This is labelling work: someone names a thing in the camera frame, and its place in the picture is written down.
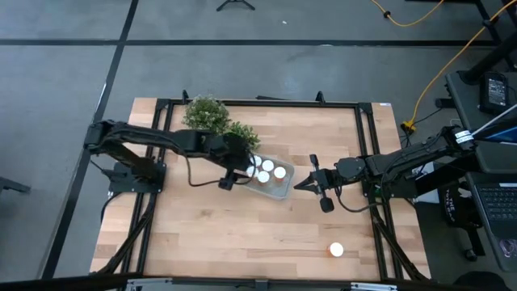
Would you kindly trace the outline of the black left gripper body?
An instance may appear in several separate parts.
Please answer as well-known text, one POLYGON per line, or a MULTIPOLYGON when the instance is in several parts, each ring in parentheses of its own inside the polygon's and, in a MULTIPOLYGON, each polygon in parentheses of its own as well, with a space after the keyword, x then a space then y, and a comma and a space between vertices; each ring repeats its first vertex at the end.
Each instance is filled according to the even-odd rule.
POLYGON ((247 140, 234 133, 226 133, 222 136, 225 143, 225 152, 223 154, 223 167, 236 170, 241 164, 248 164, 247 153, 250 153, 250 147, 247 140))

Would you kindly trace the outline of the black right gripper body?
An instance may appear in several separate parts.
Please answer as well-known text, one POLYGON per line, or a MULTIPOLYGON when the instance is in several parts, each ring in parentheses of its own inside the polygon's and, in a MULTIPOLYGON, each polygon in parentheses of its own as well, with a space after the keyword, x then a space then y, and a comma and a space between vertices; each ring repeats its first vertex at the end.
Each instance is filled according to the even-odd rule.
POLYGON ((310 177, 313 180, 313 187, 317 195, 325 195, 325 190, 339 187, 339 177, 336 170, 321 169, 316 154, 311 154, 309 159, 313 165, 310 177))

